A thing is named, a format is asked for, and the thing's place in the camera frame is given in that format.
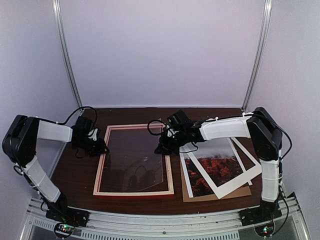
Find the left aluminium corner post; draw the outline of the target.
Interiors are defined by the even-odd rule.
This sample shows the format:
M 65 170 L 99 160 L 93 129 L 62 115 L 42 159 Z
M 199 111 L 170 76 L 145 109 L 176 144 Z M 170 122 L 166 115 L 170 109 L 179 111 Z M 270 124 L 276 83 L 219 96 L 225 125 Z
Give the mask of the left aluminium corner post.
M 62 11 L 61 11 L 61 1 L 60 0 L 52 0 L 52 7 L 53 7 L 53 14 L 54 14 L 54 18 L 55 18 L 55 22 L 56 22 L 56 26 L 57 26 L 57 31 L 58 31 L 61 50 L 62 50 L 63 61 L 64 61 L 64 66 L 66 69 L 68 81 L 70 83 L 71 91 L 72 91 L 72 94 L 73 94 L 73 97 L 75 99 L 77 106 L 82 107 L 83 103 L 82 103 L 80 93 L 78 90 L 78 86 L 77 86 L 77 83 L 75 80 L 74 71 L 73 71 L 72 63 L 71 63 L 71 58 L 70 58 L 70 54 L 68 51 L 66 34 L 65 34 L 64 24 L 63 24 L 63 16 L 62 16 Z

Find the clear acrylic sheet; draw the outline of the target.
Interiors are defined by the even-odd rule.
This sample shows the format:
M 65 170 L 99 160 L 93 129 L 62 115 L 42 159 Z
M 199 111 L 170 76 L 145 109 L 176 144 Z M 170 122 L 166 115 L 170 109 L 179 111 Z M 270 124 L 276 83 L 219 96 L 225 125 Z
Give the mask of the clear acrylic sheet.
M 146 127 L 111 126 L 106 137 L 109 154 L 100 171 L 100 193 L 122 197 L 168 190 L 165 157 L 154 153 L 159 136 Z

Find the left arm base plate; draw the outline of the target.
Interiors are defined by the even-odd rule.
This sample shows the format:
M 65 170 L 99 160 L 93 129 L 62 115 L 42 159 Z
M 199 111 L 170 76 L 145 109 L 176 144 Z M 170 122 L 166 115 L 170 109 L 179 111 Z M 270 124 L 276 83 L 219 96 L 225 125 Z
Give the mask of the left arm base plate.
M 49 206 L 45 217 L 57 222 L 66 223 L 74 227 L 86 227 L 90 213 L 86 210 L 79 210 L 68 207 L 66 211 Z

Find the aluminium corner post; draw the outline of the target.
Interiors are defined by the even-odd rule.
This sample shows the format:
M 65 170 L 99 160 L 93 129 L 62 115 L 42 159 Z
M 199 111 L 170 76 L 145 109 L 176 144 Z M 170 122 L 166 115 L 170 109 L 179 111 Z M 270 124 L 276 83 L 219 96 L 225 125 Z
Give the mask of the aluminium corner post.
M 254 91 L 255 83 L 256 83 L 256 80 L 258 79 L 259 70 L 260 70 L 260 66 L 263 58 L 263 52 L 267 43 L 268 33 L 270 29 L 272 8 L 273 8 L 273 1 L 265 0 L 257 49 L 254 57 L 250 78 L 249 78 L 249 83 L 248 83 L 245 97 L 241 106 L 242 111 L 246 111 L 248 109 L 249 102 Z
M 66 34 L 65 34 L 64 24 L 63 24 L 63 16 L 62 16 L 62 11 L 61 11 L 61 1 L 60 0 L 52 0 L 52 7 L 53 7 L 53 14 L 54 14 L 54 18 L 55 18 L 55 22 L 56 22 L 56 26 L 57 26 L 57 31 L 58 31 L 61 50 L 62 50 L 63 61 L 64 61 L 64 66 L 66 69 L 68 81 L 70 83 L 71 91 L 72 91 L 72 94 L 73 94 L 73 97 L 75 99 L 77 106 L 82 107 L 83 103 L 82 103 L 80 93 L 78 90 L 78 86 L 77 86 L 77 83 L 75 80 L 74 71 L 73 71 L 72 63 L 71 63 L 71 58 L 70 58 L 70 54 L 68 51 Z

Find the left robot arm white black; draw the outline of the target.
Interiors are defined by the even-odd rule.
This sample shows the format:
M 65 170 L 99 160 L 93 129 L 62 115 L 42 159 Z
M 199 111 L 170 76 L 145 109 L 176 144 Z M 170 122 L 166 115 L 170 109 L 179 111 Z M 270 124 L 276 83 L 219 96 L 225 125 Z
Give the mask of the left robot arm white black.
M 2 141 L 2 150 L 31 188 L 52 207 L 53 215 L 61 222 L 67 222 L 72 218 L 67 197 L 41 167 L 36 153 L 37 141 L 71 143 L 73 149 L 83 150 L 86 156 L 96 157 L 110 152 L 99 134 L 100 130 L 95 127 L 94 121 L 84 116 L 79 116 L 75 125 L 67 126 L 65 123 L 38 117 L 17 115 Z

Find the red forest photo print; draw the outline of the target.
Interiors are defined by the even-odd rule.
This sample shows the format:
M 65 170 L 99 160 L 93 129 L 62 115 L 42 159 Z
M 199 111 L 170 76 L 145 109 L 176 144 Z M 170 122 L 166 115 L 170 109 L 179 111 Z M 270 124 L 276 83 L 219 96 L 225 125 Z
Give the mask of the red forest photo print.
M 245 167 L 230 138 L 218 138 L 199 143 L 187 143 L 180 150 L 183 154 L 189 185 L 194 197 L 213 195 L 214 191 L 191 160 L 198 160 L 213 183 L 220 187 L 243 174 Z

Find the right aluminium corner post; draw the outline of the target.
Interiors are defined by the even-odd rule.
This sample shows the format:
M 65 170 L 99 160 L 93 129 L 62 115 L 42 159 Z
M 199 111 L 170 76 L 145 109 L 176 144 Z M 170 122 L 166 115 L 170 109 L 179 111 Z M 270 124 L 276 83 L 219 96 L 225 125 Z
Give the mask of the right aluminium corner post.
M 263 58 L 263 52 L 267 43 L 268 33 L 270 29 L 272 8 L 273 8 L 273 1 L 265 0 L 257 49 L 254 57 L 250 78 L 249 78 L 249 83 L 248 83 L 245 97 L 241 106 L 242 111 L 246 111 L 248 109 L 249 102 L 254 91 L 255 83 L 256 83 L 256 80 L 258 79 L 259 70 L 260 70 L 260 66 Z

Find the red wooden picture frame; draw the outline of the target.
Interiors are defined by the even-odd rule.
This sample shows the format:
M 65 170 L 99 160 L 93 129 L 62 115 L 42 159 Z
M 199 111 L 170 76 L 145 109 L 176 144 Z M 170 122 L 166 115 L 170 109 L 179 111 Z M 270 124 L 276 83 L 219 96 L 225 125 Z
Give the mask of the red wooden picture frame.
M 104 141 L 107 145 L 107 131 L 109 130 L 109 127 L 111 126 L 130 126 L 130 127 L 139 127 L 143 128 L 146 127 L 147 130 L 151 135 L 157 135 L 161 133 L 164 124 L 156 122 L 156 123 L 151 123 L 151 124 L 124 124 L 124 125 L 109 125 L 106 129 Z M 167 187 L 168 190 L 166 191 L 153 191 L 153 192 L 138 192 L 137 194 L 130 192 L 125 194 L 124 196 L 117 196 L 115 193 L 111 193 L 108 195 L 107 193 L 100 193 L 99 192 L 99 186 L 100 186 L 100 181 L 101 181 L 101 168 L 104 164 L 105 156 L 107 154 L 101 155 L 99 158 L 99 163 L 96 171 L 96 178 L 94 182 L 94 187 L 93 187 L 93 196 L 95 197 L 100 197 L 100 198 L 152 198 L 152 197 L 162 197 L 162 196 L 172 196 L 174 195 L 174 183 L 173 183 L 173 175 L 172 175 L 172 167 L 171 167 L 171 159 L 168 155 L 162 155 L 165 158 L 165 166 L 166 166 L 166 179 L 167 179 Z

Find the aluminium front rail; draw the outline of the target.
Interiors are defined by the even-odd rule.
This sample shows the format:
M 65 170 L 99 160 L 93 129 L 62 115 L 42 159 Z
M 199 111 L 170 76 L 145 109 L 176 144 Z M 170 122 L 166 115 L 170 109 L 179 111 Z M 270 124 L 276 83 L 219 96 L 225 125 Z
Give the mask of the aluminium front rail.
M 275 218 L 270 238 L 260 237 L 257 225 L 243 225 L 240 210 L 178 215 L 137 215 L 87 210 L 86 227 L 77 227 L 66 240 L 311 240 L 295 196 L 280 200 L 282 216 Z M 42 200 L 32 197 L 17 240 L 61 240 L 54 233 L 56 221 L 46 218 Z

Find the white photo mat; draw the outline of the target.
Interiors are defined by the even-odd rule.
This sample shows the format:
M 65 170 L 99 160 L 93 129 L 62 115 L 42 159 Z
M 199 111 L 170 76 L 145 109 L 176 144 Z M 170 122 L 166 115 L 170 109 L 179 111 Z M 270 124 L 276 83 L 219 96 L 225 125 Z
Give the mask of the white photo mat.
M 193 154 L 190 155 L 192 162 L 195 164 L 197 169 L 205 178 L 205 180 L 207 181 L 211 189 L 214 191 L 214 194 L 218 199 L 222 199 L 224 196 L 230 194 L 231 192 L 241 187 L 252 185 L 252 180 L 262 172 L 262 167 L 261 167 L 261 164 L 258 162 L 258 160 L 236 138 L 232 137 L 229 139 L 231 139 L 231 141 L 233 142 L 236 149 L 236 153 L 239 156 L 241 162 L 243 163 L 245 171 L 241 175 L 235 177 L 229 182 L 223 184 L 222 186 L 217 187 L 214 184 L 214 182 L 210 179 L 208 174 L 205 172 L 203 167 L 200 165 L 198 160 L 195 158 L 195 156 Z M 189 197 L 192 198 L 193 194 L 190 187 L 190 182 L 188 179 L 188 173 L 187 173 L 185 161 L 183 158 L 183 154 L 181 153 L 181 148 L 180 148 L 180 163 L 182 164 L 185 180 L 187 182 Z

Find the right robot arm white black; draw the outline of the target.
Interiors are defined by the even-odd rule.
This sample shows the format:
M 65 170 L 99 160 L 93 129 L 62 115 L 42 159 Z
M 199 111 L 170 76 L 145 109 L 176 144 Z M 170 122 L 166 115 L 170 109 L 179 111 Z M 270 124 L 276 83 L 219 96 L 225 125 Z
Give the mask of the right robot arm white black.
M 257 107 L 254 111 L 238 116 L 191 120 L 183 110 L 167 118 L 159 142 L 154 150 L 158 155 L 179 154 L 180 148 L 189 143 L 203 143 L 222 138 L 251 139 L 261 164 L 262 191 L 260 206 L 256 210 L 259 220 L 268 220 L 277 209 L 282 183 L 283 133 L 267 110 Z

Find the right round led board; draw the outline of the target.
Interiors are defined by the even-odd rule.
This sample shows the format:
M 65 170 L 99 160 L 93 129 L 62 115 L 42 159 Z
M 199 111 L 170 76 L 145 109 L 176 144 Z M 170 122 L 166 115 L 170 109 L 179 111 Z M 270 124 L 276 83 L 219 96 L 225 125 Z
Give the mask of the right round led board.
M 257 225 L 254 227 L 255 233 L 262 238 L 270 237 L 275 231 L 273 223 Z

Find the round led board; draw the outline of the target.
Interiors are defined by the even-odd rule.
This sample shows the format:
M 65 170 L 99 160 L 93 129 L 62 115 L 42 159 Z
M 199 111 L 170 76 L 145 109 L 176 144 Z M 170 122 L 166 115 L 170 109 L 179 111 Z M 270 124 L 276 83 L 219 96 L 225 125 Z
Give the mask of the round led board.
M 270 237 L 275 231 L 273 223 L 257 225 L 254 227 L 255 233 L 262 238 Z
M 63 222 L 57 223 L 53 228 L 53 232 L 58 238 L 68 238 L 73 234 L 74 230 L 74 226 Z

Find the left round led board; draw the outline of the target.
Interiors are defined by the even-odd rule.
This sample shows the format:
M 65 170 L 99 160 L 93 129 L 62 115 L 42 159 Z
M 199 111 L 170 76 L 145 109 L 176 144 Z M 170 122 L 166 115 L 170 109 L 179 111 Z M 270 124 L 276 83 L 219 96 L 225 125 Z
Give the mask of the left round led board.
M 58 238 L 68 238 L 73 234 L 74 230 L 74 226 L 63 222 L 57 223 L 53 228 L 53 232 Z

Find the brown backing board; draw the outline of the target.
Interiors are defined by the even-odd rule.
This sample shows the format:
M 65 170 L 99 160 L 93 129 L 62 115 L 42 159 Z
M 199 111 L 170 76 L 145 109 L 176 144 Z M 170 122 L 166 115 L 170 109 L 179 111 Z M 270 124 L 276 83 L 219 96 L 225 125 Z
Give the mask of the brown backing board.
M 199 173 L 191 173 L 188 175 L 189 183 L 191 186 L 191 193 L 193 197 L 189 197 L 189 192 L 187 188 L 187 182 L 185 174 L 183 171 L 183 166 L 180 163 L 181 171 L 181 189 L 182 189 L 182 199 L 184 203 L 194 203 L 194 202 L 205 202 L 205 201 L 216 201 L 219 200 L 214 194 L 206 180 Z M 229 193 L 228 195 L 221 198 L 221 200 L 234 199 L 240 197 L 251 196 L 251 190 L 248 185 L 242 186 L 235 191 Z

